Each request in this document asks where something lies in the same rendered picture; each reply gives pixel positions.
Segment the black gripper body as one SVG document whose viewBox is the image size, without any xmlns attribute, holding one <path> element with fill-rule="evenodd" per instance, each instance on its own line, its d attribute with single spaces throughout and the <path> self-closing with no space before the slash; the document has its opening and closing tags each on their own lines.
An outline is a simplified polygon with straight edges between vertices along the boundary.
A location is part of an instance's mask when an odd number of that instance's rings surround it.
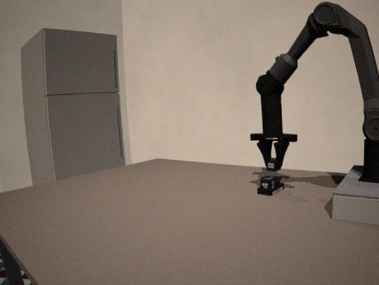
<svg viewBox="0 0 379 285">
<path fill-rule="evenodd" d="M 286 142 L 297 142 L 297 134 L 283 133 L 283 121 L 281 119 L 262 119 L 263 124 L 263 135 L 256 135 L 253 133 L 250 135 L 251 141 L 259 141 L 259 139 L 266 138 L 277 138 L 277 139 L 266 139 L 267 141 L 278 141 L 286 140 Z M 287 135 L 285 135 L 287 134 Z"/>
</svg>

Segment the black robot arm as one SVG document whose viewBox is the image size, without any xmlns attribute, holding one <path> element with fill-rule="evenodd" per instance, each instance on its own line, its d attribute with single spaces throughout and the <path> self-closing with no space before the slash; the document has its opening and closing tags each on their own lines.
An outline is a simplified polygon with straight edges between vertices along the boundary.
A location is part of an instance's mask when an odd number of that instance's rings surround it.
<svg viewBox="0 0 379 285">
<path fill-rule="evenodd" d="M 326 29 L 327 28 L 327 29 Z M 336 29 L 336 30 L 332 30 Z M 379 73 L 367 27 L 340 5 L 322 2 L 316 6 L 301 33 L 286 54 L 256 82 L 261 97 L 262 119 L 282 118 L 281 95 L 284 84 L 297 69 L 298 59 L 317 38 L 344 34 L 349 38 L 363 94 L 364 163 L 358 181 L 379 183 Z M 341 32 L 341 34 L 339 33 Z M 267 97 L 266 97 L 267 96 Z M 370 144 L 368 144 L 370 143 Z"/>
</svg>

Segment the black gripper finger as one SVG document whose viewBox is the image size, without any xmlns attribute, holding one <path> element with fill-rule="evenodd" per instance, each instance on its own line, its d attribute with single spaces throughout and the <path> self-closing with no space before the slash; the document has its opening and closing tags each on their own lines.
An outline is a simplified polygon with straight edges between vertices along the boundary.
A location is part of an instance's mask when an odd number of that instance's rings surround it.
<svg viewBox="0 0 379 285">
<path fill-rule="evenodd" d="M 273 141 L 267 141 L 266 139 L 259 139 L 257 143 L 258 148 L 260 149 L 262 156 L 264 158 L 264 163 L 266 166 L 266 160 L 271 158 L 271 149 Z"/>
<path fill-rule="evenodd" d="M 277 167 L 283 166 L 283 159 L 284 159 L 285 152 L 288 149 L 288 145 L 289 145 L 289 142 L 286 142 L 286 140 L 278 140 L 278 142 L 274 143 Z"/>
</svg>

